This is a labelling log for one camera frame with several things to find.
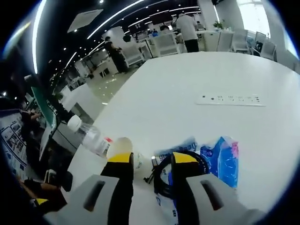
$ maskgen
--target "window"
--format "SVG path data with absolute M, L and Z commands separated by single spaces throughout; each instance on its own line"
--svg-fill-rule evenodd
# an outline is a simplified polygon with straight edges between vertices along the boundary
M 299 60 L 296 48 L 295 48 L 289 34 L 286 31 L 285 31 L 285 48 Z
M 237 0 L 244 29 L 261 32 L 270 38 L 269 22 L 261 0 Z

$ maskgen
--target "blue plastic packaging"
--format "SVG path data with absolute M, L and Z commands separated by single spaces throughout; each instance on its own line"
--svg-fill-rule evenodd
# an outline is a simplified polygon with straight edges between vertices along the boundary
M 220 137 L 215 144 L 200 147 L 200 154 L 208 163 L 210 173 L 232 188 L 238 186 L 239 148 L 230 137 Z

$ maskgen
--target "plastic water bottle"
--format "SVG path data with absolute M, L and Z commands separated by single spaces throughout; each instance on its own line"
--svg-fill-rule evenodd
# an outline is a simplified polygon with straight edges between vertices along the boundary
M 74 133 L 79 134 L 82 145 L 86 149 L 102 158 L 106 158 L 107 151 L 113 141 L 105 137 L 97 127 L 84 123 L 77 115 L 72 116 L 67 126 Z

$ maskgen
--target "black pants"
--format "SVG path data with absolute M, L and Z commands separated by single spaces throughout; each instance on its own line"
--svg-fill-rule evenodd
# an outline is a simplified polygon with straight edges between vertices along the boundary
M 120 53 L 111 54 L 111 58 L 116 65 L 116 68 L 119 73 L 127 72 L 128 67 L 126 65 L 126 62 L 124 61 L 124 57 Z
M 192 39 L 192 40 L 185 41 L 184 44 L 186 45 L 188 53 L 196 53 L 196 52 L 199 51 L 199 46 L 198 46 L 198 40 L 197 39 Z

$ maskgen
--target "plastic bag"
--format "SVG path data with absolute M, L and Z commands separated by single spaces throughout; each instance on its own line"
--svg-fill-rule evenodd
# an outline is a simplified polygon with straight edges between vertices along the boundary
M 232 188 L 238 186 L 239 147 L 238 142 L 230 137 L 220 137 L 200 147 L 202 155 L 208 163 L 210 173 L 217 176 Z
M 181 151 L 196 151 L 197 150 L 197 142 L 195 137 L 190 137 L 183 141 L 181 144 L 173 146 L 169 149 L 158 150 L 154 153 L 156 156 L 157 163 L 160 164 L 161 161 L 164 160 L 168 155 L 172 154 L 172 152 L 181 152 Z M 160 174 L 160 178 L 166 184 L 172 185 L 172 166 L 171 164 L 167 165 L 162 173 Z M 156 200 L 161 207 L 163 215 L 165 216 L 168 224 L 177 225 L 178 224 L 178 214 L 175 206 L 175 202 L 167 197 L 164 197 L 160 194 L 156 194 Z

